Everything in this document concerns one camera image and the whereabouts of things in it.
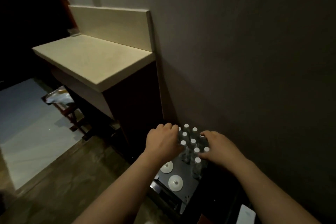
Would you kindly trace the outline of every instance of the wall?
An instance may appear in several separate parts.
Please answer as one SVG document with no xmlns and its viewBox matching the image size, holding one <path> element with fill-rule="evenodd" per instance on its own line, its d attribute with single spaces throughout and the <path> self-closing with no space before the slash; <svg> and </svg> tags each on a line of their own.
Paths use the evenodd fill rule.
<svg viewBox="0 0 336 224">
<path fill-rule="evenodd" d="M 335 0 L 69 0 L 150 9 L 165 118 L 217 130 L 314 214 L 336 209 Z"/>
</svg>

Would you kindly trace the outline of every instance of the hand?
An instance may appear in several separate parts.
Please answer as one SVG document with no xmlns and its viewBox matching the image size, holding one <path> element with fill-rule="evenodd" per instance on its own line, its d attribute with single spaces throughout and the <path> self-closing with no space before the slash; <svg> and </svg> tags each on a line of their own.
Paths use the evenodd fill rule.
<svg viewBox="0 0 336 224">
<path fill-rule="evenodd" d="M 151 129 L 147 135 L 146 148 L 143 152 L 151 161 L 163 166 L 183 151 L 183 146 L 178 144 L 177 135 L 179 126 L 171 123 L 159 124 L 156 129 Z"/>
<path fill-rule="evenodd" d="M 216 131 L 203 131 L 201 135 L 205 136 L 209 142 L 210 150 L 200 153 L 199 157 L 224 166 L 233 172 L 237 165 L 244 162 L 246 158 L 225 135 Z"/>
</svg>

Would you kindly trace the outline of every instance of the forearm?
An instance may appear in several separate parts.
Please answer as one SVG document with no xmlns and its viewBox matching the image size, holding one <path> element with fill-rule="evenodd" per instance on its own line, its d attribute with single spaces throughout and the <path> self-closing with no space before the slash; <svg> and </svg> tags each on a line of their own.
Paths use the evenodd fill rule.
<svg viewBox="0 0 336 224">
<path fill-rule="evenodd" d="M 244 188 L 262 223 L 319 223 L 253 162 L 241 160 L 232 172 Z"/>
<path fill-rule="evenodd" d="M 144 154 L 140 155 L 74 223 L 111 224 L 131 221 L 160 167 L 159 163 L 151 162 Z"/>
</svg>

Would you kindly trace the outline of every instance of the beige countertop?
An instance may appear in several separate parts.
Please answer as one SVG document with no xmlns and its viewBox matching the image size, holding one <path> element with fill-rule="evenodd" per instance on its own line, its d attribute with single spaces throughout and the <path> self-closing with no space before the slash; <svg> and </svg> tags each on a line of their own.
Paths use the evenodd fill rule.
<svg viewBox="0 0 336 224">
<path fill-rule="evenodd" d="M 90 88 L 103 92 L 155 60 L 152 52 L 87 35 L 33 48 L 35 53 Z"/>
</svg>

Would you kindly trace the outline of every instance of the bottle cap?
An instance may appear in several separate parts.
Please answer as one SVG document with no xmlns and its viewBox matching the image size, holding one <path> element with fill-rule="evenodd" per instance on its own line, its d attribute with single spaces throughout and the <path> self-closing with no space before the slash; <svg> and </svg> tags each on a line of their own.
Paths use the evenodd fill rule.
<svg viewBox="0 0 336 224">
<path fill-rule="evenodd" d="M 168 174 L 173 170 L 174 164 L 173 162 L 169 161 L 167 163 L 165 163 L 161 168 L 161 172 L 163 172 L 164 174 Z"/>
<path fill-rule="evenodd" d="M 168 180 L 168 187 L 173 191 L 180 191 L 183 187 L 183 180 L 178 175 L 172 175 Z"/>
</svg>

